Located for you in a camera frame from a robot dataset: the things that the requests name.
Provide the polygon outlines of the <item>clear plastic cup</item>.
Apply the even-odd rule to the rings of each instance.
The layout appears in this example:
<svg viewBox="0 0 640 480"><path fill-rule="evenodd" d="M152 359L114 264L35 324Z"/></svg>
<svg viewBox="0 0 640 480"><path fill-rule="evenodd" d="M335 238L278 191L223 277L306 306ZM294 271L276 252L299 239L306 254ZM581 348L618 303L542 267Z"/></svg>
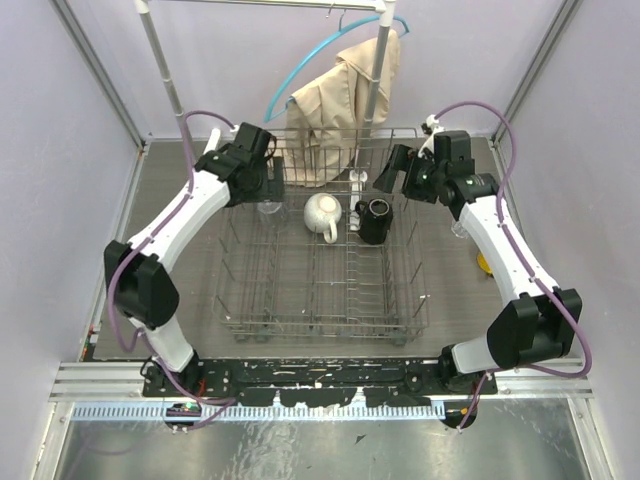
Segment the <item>clear plastic cup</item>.
<svg viewBox="0 0 640 480"><path fill-rule="evenodd" d="M264 201L257 204L261 223L269 228L276 228L286 219L286 209L282 202Z"/></svg>
<svg viewBox="0 0 640 480"><path fill-rule="evenodd" d="M452 233L460 239L468 239L470 237L467 229L462 225L460 221L453 220L451 224Z"/></svg>

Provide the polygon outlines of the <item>black mug cream inside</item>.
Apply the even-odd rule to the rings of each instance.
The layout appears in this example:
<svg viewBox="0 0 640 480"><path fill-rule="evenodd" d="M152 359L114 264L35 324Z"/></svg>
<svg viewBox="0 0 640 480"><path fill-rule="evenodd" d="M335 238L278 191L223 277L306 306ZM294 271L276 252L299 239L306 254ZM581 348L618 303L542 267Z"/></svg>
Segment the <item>black mug cream inside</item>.
<svg viewBox="0 0 640 480"><path fill-rule="evenodd" d="M360 219L359 236L369 245L381 245L386 241L393 220L393 209L383 198L356 203Z"/></svg>

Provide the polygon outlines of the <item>cream speckled ceramic mug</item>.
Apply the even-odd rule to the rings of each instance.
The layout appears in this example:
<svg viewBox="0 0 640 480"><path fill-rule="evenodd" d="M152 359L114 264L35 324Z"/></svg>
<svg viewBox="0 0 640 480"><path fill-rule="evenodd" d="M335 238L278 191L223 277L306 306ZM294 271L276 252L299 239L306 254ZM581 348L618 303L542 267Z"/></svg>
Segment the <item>cream speckled ceramic mug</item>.
<svg viewBox="0 0 640 480"><path fill-rule="evenodd" d="M336 197L328 193L311 196L304 207L304 223L309 231L321 234L324 241L334 244L338 239L337 225L342 207Z"/></svg>

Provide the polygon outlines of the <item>yellow plastic cup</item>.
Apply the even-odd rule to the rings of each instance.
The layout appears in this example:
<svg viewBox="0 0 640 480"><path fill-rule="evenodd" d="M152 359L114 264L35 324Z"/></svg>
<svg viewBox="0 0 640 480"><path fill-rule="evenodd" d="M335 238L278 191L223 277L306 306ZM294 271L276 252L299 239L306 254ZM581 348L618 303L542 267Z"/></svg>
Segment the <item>yellow plastic cup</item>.
<svg viewBox="0 0 640 480"><path fill-rule="evenodd" d="M488 276L492 277L493 276L493 271L491 269L491 267L489 266L487 260L485 259L484 255L479 252L476 255L476 263L478 265L478 267Z"/></svg>

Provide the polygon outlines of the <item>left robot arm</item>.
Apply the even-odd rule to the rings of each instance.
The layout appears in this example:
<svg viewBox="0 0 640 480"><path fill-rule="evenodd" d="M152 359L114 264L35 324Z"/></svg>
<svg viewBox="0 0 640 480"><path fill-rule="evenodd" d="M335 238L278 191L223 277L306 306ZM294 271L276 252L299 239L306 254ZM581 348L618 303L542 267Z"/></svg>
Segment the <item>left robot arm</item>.
<svg viewBox="0 0 640 480"><path fill-rule="evenodd" d="M178 396L196 394L204 377L201 360L185 338L177 310L180 295L171 272L183 250L219 211L246 203L280 202L283 159L276 137L243 122L232 141L209 144L188 156L185 186L161 213L126 242L104 250L107 314L113 331L126 317L134 338L147 342L165 385Z"/></svg>

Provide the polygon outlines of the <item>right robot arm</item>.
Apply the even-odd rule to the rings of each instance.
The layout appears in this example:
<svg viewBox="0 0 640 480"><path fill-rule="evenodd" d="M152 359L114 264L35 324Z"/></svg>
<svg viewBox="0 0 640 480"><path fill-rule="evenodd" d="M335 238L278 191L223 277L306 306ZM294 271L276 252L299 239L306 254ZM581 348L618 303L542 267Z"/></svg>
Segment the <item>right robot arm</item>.
<svg viewBox="0 0 640 480"><path fill-rule="evenodd" d="M582 299L576 290L561 288L536 260L508 214L496 179L476 172L469 134L441 131L419 149L394 146L375 189L390 192L399 174L407 199L449 209L483 254L503 303L483 335L442 349L442 388L459 394L479 372L537 369L543 361L566 356Z"/></svg>

